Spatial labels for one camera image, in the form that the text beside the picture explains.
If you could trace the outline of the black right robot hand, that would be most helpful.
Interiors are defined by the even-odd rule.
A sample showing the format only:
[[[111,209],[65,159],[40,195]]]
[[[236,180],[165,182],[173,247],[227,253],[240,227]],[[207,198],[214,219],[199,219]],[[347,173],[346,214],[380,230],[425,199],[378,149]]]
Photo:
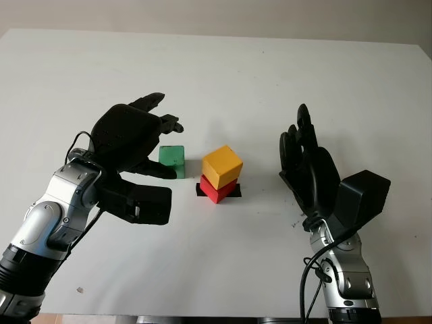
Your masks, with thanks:
[[[318,145],[305,104],[298,108],[297,124],[281,133],[279,154],[279,176],[306,216],[302,226],[308,232],[333,213],[340,175],[330,153]]]

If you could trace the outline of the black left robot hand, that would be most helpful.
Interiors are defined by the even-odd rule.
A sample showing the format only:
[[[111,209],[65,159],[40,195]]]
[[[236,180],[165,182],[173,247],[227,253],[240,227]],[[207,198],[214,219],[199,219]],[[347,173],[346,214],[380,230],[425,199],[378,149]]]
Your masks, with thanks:
[[[184,131],[178,117],[151,113],[164,98],[163,93],[154,92],[129,104],[116,104],[96,122],[90,135],[97,161],[105,169],[168,180],[177,178],[172,167],[149,159],[160,135]]]

